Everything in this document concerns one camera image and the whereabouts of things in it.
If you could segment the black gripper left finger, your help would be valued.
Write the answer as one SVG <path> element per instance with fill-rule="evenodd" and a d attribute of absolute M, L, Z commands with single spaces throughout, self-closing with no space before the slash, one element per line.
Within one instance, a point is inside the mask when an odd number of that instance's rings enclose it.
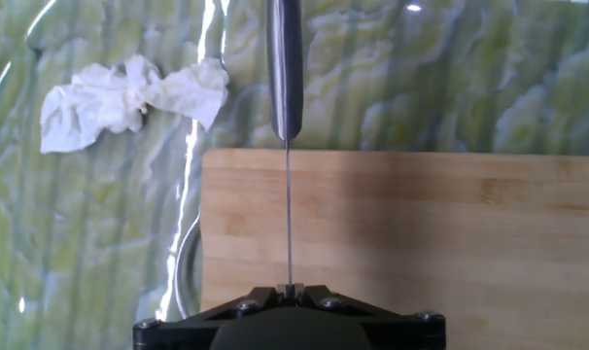
<path fill-rule="evenodd" d="M 145 319 L 133 326 L 133 350 L 209 349 L 225 325 L 284 306 L 288 286 L 255 287 L 249 294 L 190 316 L 182 321 Z"/>

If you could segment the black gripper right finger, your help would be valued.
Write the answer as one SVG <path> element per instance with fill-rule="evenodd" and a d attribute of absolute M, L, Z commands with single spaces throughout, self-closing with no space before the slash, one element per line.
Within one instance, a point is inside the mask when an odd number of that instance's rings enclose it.
<path fill-rule="evenodd" d="M 445 316 L 436 311 L 401 315 L 331 291 L 293 285 L 293 305 L 313 310 L 314 321 L 333 326 L 358 349 L 445 350 Z"/>

